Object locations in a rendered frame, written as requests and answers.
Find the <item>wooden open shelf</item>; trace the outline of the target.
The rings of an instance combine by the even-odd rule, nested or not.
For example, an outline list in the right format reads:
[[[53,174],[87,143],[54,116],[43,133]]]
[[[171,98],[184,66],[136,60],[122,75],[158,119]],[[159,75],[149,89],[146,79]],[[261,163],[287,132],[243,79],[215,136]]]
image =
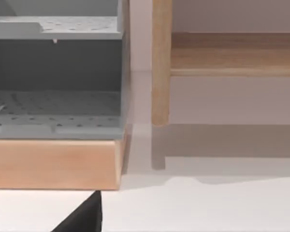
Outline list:
[[[290,77],[290,32],[173,32],[173,0],[152,0],[154,125],[169,123],[171,77]]]

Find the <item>grey pierced drawer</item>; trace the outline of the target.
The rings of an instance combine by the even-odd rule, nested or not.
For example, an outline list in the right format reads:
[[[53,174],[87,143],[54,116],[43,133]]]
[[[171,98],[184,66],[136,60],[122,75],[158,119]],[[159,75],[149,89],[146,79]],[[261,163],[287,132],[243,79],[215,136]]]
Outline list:
[[[0,139],[118,140],[130,0],[0,0]]]

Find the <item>pale wooden drawer front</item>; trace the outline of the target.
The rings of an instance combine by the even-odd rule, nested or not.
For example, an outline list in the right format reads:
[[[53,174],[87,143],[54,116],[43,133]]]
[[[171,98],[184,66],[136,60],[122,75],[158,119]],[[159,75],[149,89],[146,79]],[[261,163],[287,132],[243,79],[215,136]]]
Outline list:
[[[0,189],[117,190],[126,138],[0,140]]]

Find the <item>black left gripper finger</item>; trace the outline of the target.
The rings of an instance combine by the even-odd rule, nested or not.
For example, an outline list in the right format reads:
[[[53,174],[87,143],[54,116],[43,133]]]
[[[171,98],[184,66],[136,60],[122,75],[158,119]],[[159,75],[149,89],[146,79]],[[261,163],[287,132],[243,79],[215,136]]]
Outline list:
[[[102,195],[95,191],[51,232],[101,232]]]

